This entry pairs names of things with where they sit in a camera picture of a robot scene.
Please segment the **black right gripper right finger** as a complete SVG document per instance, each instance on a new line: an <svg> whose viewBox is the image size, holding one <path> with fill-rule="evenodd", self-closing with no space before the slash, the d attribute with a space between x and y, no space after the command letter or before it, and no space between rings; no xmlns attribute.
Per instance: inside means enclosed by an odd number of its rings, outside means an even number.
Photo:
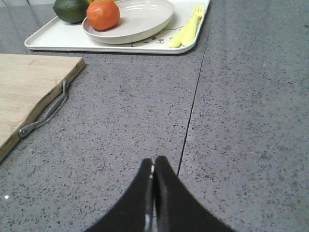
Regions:
<svg viewBox="0 0 309 232"><path fill-rule="evenodd" d="M232 232L233 229L206 210L187 190L168 159L154 164L156 223L159 232Z"/></svg>

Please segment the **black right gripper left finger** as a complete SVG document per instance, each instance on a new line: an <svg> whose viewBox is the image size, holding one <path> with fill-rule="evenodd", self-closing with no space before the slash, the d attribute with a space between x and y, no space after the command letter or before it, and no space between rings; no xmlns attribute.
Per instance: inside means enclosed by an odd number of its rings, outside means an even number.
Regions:
<svg viewBox="0 0 309 232"><path fill-rule="evenodd" d="M88 232L151 232L153 229L154 166L143 159L128 189Z"/></svg>

